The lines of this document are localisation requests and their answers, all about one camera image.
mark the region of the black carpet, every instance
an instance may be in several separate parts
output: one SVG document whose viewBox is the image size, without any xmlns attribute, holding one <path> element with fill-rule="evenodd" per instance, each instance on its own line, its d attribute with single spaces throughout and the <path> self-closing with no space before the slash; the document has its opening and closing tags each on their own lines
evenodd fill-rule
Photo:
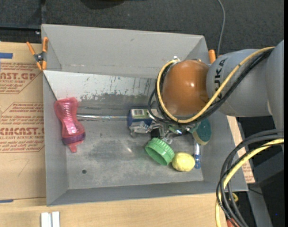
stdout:
<svg viewBox="0 0 288 227">
<path fill-rule="evenodd" d="M 275 46 L 284 39 L 284 0 L 220 1 L 226 14 L 220 54 Z M 46 0 L 45 9 L 43 19 L 49 24 L 204 35 L 207 48 L 215 50 L 223 22 L 217 0 Z M 1 41 L 41 42 L 40 23 L 39 0 L 0 0 Z M 241 124 L 248 135 L 273 127 L 269 118 L 243 119 Z M 262 190 L 273 226 L 285 226 L 284 172 Z M 248 223 L 254 225 L 247 212 Z"/>
</svg>

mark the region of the black cable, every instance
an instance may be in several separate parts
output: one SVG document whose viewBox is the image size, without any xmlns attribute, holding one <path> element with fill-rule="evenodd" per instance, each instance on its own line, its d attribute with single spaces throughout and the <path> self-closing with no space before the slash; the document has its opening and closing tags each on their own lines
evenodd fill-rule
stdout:
<svg viewBox="0 0 288 227">
<path fill-rule="evenodd" d="M 238 164 L 244 157 L 246 157 L 248 154 L 250 154 L 250 152 L 248 152 L 247 154 L 244 154 L 241 158 L 239 158 L 233 165 L 231 164 L 235 154 L 237 153 L 237 151 L 239 149 L 241 149 L 242 147 L 246 146 L 246 145 L 249 145 L 249 144 L 252 144 L 252 143 L 256 143 L 256 142 L 261 142 L 261 141 L 264 141 L 264 140 L 275 140 L 277 139 L 279 136 L 277 134 L 273 134 L 273 133 L 279 133 L 279 132 L 282 132 L 282 131 L 277 131 L 277 130 L 270 130 L 270 131 L 263 131 L 263 132 L 259 132 L 255 135 L 252 135 L 251 137 L 248 137 L 247 139 L 245 139 L 243 142 L 241 142 L 235 149 L 233 149 L 233 151 L 229 154 L 229 156 L 226 158 L 223 166 L 222 166 L 222 170 L 221 170 L 221 177 L 220 177 L 220 181 L 217 185 L 217 188 L 216 188 L 216 192 L 218 193 L 219 192 L 219 188 L 221 189 L 221 194 L 222 194 L 222 198 L 223 198 L 223 202 L 225 204 L 225 207 L 227 209 L 225 209 L 225 207 L 223 206 L 223 204 L 221 204 L 221 201 L 219 200 L 219 197 L 218 197 L 218 194 L 217 194 L 217 200 L 219 202 L 219 205 L 220 207 L 223 209 L 223 211 L 225 212 L 225 215 L 231 220 L 231 218 L 234 218 L 234 220 L 236 221 L 236 223 L 240 226 L 240 227 L 243 227 L 243 226 L 247 226 L 247 224 L 245 223 L 245 221 L 242 221 L 243 218 L 241 218 L 241 220 L 239 219 L 240 216 L 242 216 L 238 210 L 238 208 L 235 206 L 234 207 L 234 210 L 236 211 L 236 214 L 238 215 L 238 217 L 232 212 L 230 206 L 229 206 L 229 203 L 227 201 L 227 198 L 226 198 L 226 195 L 225 195 L 225 190 L 224 190 L 224 178 L 225 176 L 232 170 L 232 168 Z"/>
<path fill-rule="evenodd" d="M 225 206 L 227 207 L 226 212 L 230 213 L 230 214 L 232 215 L 232 217 L 235 219 L 235 221 L 236 221 L 239 225 L 241 224 L 241 223 L 240 223 L 241 221 L 238 222 L 239 219 L 238 219 L 238 218 L 236 217 L 236 215 L 234 215 L 234 213 L 232 212 L 232 210 L 231 210 L 231 208 L 230 208 L 230 206 L 229 206 L 229 204 L 228 204 L 228 201 L 227 201 L 227 199 L 226 199 L 226 196 L 225 196 L 225 190 L 224 190 L 224 188 L 223 188 L 224 177 L 227 175 L 227 173 L 230 172 L 230 170 L 231 170 L 240 160 L 242 160 L 242 158 L 246 157 L 246 156 L 249 154 L 249 153 L 247 153 L 247 154 L 243 155 L 241 158 L 239 158 L 239 159 L 234 163 L 233 166 L 231 166 L 231 164 L 229 164 L 229 162 L 230 162 L 230 163 L 232 162 L 235 154 L 237 153 L 237 151 L 238 151 L 240 148 L 242 148 L 242 147 L 244 147 L 244 146 L 246 146 L 246 145 L 255 143 L 255 142 L 261 142 L 261 141 L 263 141 L 263 140 L 273 140 L 273 139 L 277 139 L 277 138 L 278 138 L 278 135 L 267 135 L 267 134 L 269 134 L 269 132 L 265 132 L 265 134 L 266 134 L 265 136 L 259 136 L 259 137 L 253 138 L 253 139 L 246 139 L 246 141 L 244 141 L 243 143 L 239 144 L 239 145 L 237 146 L 237 148 L 234 149 L 234 150 L 229 154 L 229 156 L 226 158 L 226 160 L 225 160 L 225 162 L 224 162 L 224 164 L 223 164 L 223 167 L 222 167 L 222 171 L 221 171 L 221 176 L 222 176 L 222 177 L 221 177 L 221 180 L 220 180 L 219 184 L 221 184 L 220 187 L 221 187 L 221 193 L 222 193 L 222 195 L 223 195 L 223 202 L 224 202 Z M 237 215 L 242 216 L 242 215 L 239 213 L 238 208 L 235 208 L 235 211 L 236 211 L 236 214 L 237 214 Z"/>
</svg>

